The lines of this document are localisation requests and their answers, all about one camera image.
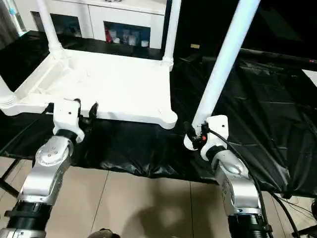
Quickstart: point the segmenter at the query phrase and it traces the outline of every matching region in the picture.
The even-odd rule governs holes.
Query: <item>floor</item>
[[[0,175],[12,163],[0,158]],[[20,189],[31,169],[21,161],[7,178]],[[271,196],[265,207],[275,238],[290,238],[291,227]],[[293,197],[310,210],[311,199]],[[0,227],[15,199],[0,189]],[[296,207],[287,208],[298,229],[316,225],[313,217]],[[219,187],[212,184],[71,167],[47,225],[48,238],[86,238],[109,228],[122,238],[226,238],[230,237]]]

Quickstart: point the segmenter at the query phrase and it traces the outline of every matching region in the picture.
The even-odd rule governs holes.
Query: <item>black table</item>
[[[161,59],[160,51],[92,39],[59,37],[67,49]],[[0,75],[15,90],[48,55],[45,35],[29,32],[0,51]],[[175,59],[170,75],[176,127],[101,120],[79,144],[73,166],[214,182],[208,162],[183,145],[183,122],[192,121],[214,61]],[[317,88],[298,68],[241,59],[236,62],[214,114],[229,118],[229,141],[245,157],[262,190],[317,197]],[[0,114],[0,148],[33,120],[4,156],[32,159],[52,135],[51,115]]]

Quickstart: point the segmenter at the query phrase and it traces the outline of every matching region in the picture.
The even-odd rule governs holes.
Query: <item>black cable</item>
[[[300,238],[300,235],[298,233],[297,227],[293,221],[293,218],[291,216],[291,214],[289,214],[287,208],[285,207],[284,203],[280,200],[280,198],[278,196],[276,196],[274,193],[270,192],[271,196],[279,203],[279,205],[282,207],[283,211],[285,212],[293,230],[294,230],[294,234],[296,235],[295,237]]]
[[[285,200],[285,199],[283,199],[283,198],[280,198],[280,200],[282,200],[283,202],[286,202],[286,203],[288,203],[288,204],[290,204],[290,205],[293,205],[293,206],[295,206],[295,207],[298,207],[298,208],[300,208],[300,209],[303,209],[304,211],[306,211],[306,212],[308,212],[309,214],[313,215],[313,213],[312,213],[310,210],[308,210],[308,209],[306,209],[306,208],[304,208],[304,207],[298,206],[298,205],[296,205],[295,203],[289,202],[289,201],[287,201],[287,200]]]
[[[266,209],[265,209],[265,204],[264,204],[264,199],[263,199],[263,195],[262,195],[262,191],[261,191],[261,188],[260,188],[260,185],[259,185],[259,182],[258,180],[252,176],[252,173],[251,173],[251,170],[248,166],[248,163],[245,161],[245,159],[242,157],[242,155],[236,150],[236,148],[234,148],[230,143],[229,141],[227,141],[225,138],[223,138],[221,135],[219,135],[217,132],[209,129],[209,132],[211,134],[214,134],[215,136],[217,136],[219,139],[221,139],[224,143],[226,143],[230,149],[236,154],[236,156],[238,156],[238,158],[245,164],[245,166],[247,167],[247,169],[249,170],[249,176],[252,177],[253,181],[254,181],[254,184],[255,184],[255,187],[258,191],[258,194],[259,194],[259,200],[260,200],[260,204],[261,204],[261,210],[262,210],[262,215],[263,215],[263,220],[264,220],[264,223],[265,225],[269,225],[268,224],[268,219],[267,219],[267,215],[266,215]],[[268,233],[268,236],[270,238],[273,238],[273,235],[271,232],[267,232]]]
[[[303,216],[307,217],[308,219],[310,219],[310,220],[315,220],[313,217],[310,217],[310,216],[307,215],[307,213],[305,214],[304,212],[302,212],[302,211],[296,209],[296,208],[293,207],[291,204],[289,204],[289,206],[290,206],[293,210],[295,210],[295,211],[301,213]]]
[[[47,111],[48,108],[45,108],[45,110],[40,114],[40,115],[44,115]],[[4,153],[4,151],[17,139],[19,138],[24,132],[26,132],[27,129],[29,129],[31,126],[33,126],[35,123],[37,123],[39,120],[41,119],[41,117],[37,118],[36,120],[34,120],[33,122],[31,122],[30,124],[28,124],[23,130],[21,130],[19,133],[17,133],[4,147],[2,147],[2,149],[0,150],[0,156]]]

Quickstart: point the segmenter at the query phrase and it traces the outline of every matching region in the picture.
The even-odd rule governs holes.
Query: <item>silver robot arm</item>
[[[27,176],[17,203],[7,211],[9,222],[0,238],[45,238],[63,175],[71,164],[74,144],[84,139],[79,128],[80,103],[63,100],[54,103],[54,136],[36,153],[36,162]]]
[[[225,212],[228,216],[231,237],[265,238],[271,227],[265,224],[260,197],[246,165],[230,150],[227,144],[210,131],[228,138],[228,119],[224,115],[206,119],[201,125],[202,134],[193,130],[191,141],[200,150],[201,157],[211,162],[215,179],[222,189]]]

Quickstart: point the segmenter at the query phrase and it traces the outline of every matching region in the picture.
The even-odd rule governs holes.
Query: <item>storage shelf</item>
[[[106,2],[105,0],[58,0],[82,3],[95,6],[111,7],[123,10],[165,15],[166,0],[122,0],[121,2]]]

